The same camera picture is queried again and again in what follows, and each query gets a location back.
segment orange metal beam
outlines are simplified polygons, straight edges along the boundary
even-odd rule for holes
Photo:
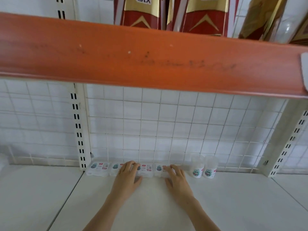
[[[0,76],[308,98],[307,47],[0,13]]]

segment gold chevron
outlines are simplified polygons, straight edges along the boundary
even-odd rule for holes
[[[193,26],[193,27],[190,29],[190,31],[193,30],[196,26],[198,26],[198,25],[200,25],[201,23],[203,23],[204,21],[208,22],[212,27],[214,27],[216,30],[219,31],[219,29],[216,27],[216,25],[213,23],[213,21],[211,20],[211,18],[210,18],[207,14],[204,15],[203,18],[200,19],[199,22],[196,23],[196,25]]]
[[[151,28],[150,25],[148,24],[148,22],[147,22],[147,21],[145,20],[145,18],[143,17],[143,15],[142,15],[139,19],[137,19],[137,20],[131,25],[131,27],[135,26],[136,24],[138,24],[138,23],[140,23],[140,22],[144,23],[148,28]]]

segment transparent cylindrical container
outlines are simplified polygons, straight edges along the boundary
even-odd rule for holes
[[[206,178],[213,178],[218,167],[218,162],[219,159],[215,156],[207,157],[203,176]]]
[[[194,178],[200,178],[202,176],[203,168],[204,168],[204,156],[193,155],[189,174]]]

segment person's left hand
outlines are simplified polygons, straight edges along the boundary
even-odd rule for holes
[[[139,166],[139,163],[129,161],[120,168],[109,194],[110,198],[123,203],[133,194],[142,181],[142,177],[140,177],[136,182],[134,182],[137,168]]]

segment person's right hand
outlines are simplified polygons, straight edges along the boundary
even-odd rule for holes
[[[166,185],[171,195],[175,199],[175,201],[184,208],[186,204],[188,204],[191,199],[194,198],[193,192],[186,181],[185,173],[182,169],[179,169],[176,165],[172,164],[170,166],[163,166],[164,170],[166,170],[171,178],[172,183],[170,183],[168,178],[165,178]]]

